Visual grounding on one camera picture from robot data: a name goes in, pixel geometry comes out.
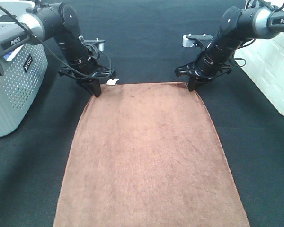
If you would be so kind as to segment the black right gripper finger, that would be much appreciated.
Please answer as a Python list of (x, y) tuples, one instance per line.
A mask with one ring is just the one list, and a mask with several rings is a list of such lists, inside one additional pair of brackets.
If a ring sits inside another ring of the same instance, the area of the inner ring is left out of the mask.
[(190, 77), (187, 87), (188, 90), (191, 92), (211, 81), (212, 81), (211, 79), (203, 77)]

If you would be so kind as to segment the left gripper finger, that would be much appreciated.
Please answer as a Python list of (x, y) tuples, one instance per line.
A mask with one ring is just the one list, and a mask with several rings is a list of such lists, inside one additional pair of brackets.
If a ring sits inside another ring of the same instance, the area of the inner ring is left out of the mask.
[(81, 79), (76, 81), (77, 85), (86, 90), (90, 95), (99, 97), (101, 95), (101, 86), (99, 79)]

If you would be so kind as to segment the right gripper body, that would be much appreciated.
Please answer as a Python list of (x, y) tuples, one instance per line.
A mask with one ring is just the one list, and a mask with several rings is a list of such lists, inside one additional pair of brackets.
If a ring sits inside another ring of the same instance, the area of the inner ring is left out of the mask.
[(223, 74), (230, 74), (231, 72), (232, 67), (228, 64), (219, 66), (217, 69), (210, 65), (205, 65), (205, 69), (201, 69), (195, 62), (190, 62), (175, 69), (177, 77), (186, 75), (198, 81), (212, 81)]

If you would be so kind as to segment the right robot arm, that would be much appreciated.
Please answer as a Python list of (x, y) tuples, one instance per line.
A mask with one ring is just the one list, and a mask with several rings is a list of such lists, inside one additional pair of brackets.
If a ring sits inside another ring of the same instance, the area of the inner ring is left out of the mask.
[(284, 32), (284, 11), (267, 5), (248, 9), (230, 7), (209, 45), (193, 62), (177, 67), (175, 74), (177, 77), (189, 76), (187, 87), (193, 91), (223, 74), (231, 73), (232, 67), (226, 62), (245, 42), (272, 39), (280, 32)]

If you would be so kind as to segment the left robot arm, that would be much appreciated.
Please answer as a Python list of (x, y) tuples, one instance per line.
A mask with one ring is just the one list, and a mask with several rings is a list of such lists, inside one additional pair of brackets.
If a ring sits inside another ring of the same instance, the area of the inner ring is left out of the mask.
[[(44, 44), (54, 38), (65, 57), (60, 76), (73, 78), (77, 85), (91, 95), (101, 95), (101, 79), (114, 79), (116, 72), (111, 67), (97, 63), (104, 50), (104, 39), (86, 40), (81, 34), (79, 20), (74, 8), (66, 3), (42, 4), (35, 1), (33, 8), (14, 17), (0, 5), (13, 24), (0, 29), (0, 57), (25, 44)], [(4, 69), (0, 62), (0, 77)]]

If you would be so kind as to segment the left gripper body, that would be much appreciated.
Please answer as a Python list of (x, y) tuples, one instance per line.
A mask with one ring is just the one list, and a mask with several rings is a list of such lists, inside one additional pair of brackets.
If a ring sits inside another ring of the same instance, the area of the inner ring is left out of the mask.
[(58, 70), (58, 74), (62, 76), (74, 79), (76, 82), (91, 82), (94, 79), (114, 79), (116, 77), (116, 71), (101, 65), (98, 65), (92, 72), (80, 72), (74, 68), (62, 67)]

